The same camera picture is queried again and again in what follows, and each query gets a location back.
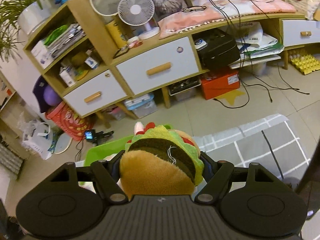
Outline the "purple ball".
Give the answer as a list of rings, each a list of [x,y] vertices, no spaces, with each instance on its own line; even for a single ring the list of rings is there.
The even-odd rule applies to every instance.
[[[47,86],[44,89],[43,98],[44,98],[45,102],[50,106],[57,106],[62,101],[60,96],[50,86]]]

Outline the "potted green plant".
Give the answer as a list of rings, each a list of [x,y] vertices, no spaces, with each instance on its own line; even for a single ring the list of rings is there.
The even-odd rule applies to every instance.
[[[1,0],[1,60],[19,56],[17,34],[32,34],[57,10],[54,0]]]

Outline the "clear blue storage box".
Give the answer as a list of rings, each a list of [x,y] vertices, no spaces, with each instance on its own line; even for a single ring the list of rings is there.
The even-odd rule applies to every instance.
[[[128,111],[132,111],[139,119],[157,111],[153,93],[148,93],[134,99],[127,99],[124,101],[124,105]]]

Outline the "pink cloth on cabinet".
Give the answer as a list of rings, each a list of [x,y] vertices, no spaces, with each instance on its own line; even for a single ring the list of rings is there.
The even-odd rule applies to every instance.
[[[217,1],[216,6],[204,4],[205,9],[191,12],[177,12],[158,22],[160,27],[159,39],[196,28],[202,24],[251,16],[257,14],[295,13],[295,7],[282,0],[237,0]]]

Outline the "red snack box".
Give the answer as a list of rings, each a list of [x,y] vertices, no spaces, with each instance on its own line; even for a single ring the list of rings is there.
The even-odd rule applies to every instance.
[[[64,101],[46,111],[45,117],[75,141],[81,141],[85,131],[92,129],[95,123],[95,118],[90,116],[81,118]]]

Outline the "orange shoe box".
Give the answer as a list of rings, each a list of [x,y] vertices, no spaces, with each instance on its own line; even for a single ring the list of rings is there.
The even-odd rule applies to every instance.
[[[210,100],[240,87],[239,72],[223,67],[200,76],[201,90],[204,98]]]

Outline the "yellow egg tray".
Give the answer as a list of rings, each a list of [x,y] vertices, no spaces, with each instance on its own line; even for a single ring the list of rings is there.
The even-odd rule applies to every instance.
[[[303,75],[320,69],[319,60],[303,48],[289,50],[289,63]]]

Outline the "green plastic storage bin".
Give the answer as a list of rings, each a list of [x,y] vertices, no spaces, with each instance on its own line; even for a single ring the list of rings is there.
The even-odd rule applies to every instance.
[[[94,146],[87,151],[84,166],[89,166],[91,163],[105,159],[108,156],[117,154],[122,150],[125,150],[125,144],[133,138],[133,135],[123,137],[118,140],[109,141],[102,145]]]

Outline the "hamburger plush toy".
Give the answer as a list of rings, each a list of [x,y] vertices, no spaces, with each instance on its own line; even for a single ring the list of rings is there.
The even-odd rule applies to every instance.
[[[120,183],[135,195],[191,195],[203,181],[201,150],[187,133],[153,122],[137,122],[121,157]]]

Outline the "white plastic bag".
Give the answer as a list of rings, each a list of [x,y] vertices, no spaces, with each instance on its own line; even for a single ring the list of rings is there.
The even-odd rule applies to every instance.
[[[51,127],[39,120],[32,120],[25,124],[22,145],[36,152],[43,160],[52,156],[53,131]]]

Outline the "black printer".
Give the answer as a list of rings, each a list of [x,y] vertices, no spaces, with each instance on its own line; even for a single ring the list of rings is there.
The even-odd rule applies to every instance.
[[[220,29],[203,31],[192,35],[192,38],[204,68],[225,67],[240,59],[235,38]]]

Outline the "grey checked bed sheet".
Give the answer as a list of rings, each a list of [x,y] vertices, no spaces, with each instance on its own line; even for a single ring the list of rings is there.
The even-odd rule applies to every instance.
[[[298,183],[310,164],[316,141],[297,115],[274,114],[222,132],[195,137],[214,161],[236,167],[259,163],[280,180]]]

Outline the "white desk fan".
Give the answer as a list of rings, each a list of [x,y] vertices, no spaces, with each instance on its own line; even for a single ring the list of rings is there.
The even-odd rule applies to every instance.
[[[140,40],[147,40],[160,32],[159,27],[152,27],[150,21],[155,14],[152,0],[121,0],[118,4],[119,18],[127,25],[143,26],[145,31],[138,35]]]

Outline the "wooden cabinet with drawers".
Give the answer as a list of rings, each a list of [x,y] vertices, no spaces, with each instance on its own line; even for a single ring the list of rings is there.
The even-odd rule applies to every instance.
[[[84,30],[84,36],[51,60],[48,66],[41,66],[31,51],[50,30],[66,22],[79,25]],[[205,73],[193,39],[204,31],[224,25],[224,22],[210,22],[164,39],[156,35],[145,40],[141,46],[115,57],[117,46],[89,0],[71,0],[33,33],[24,52],[63,101],[79,116],[86,117],[127,98]],[[102,64],[68,87],[59,76],[60,62],[85,51],[89,46],[98,52]]]

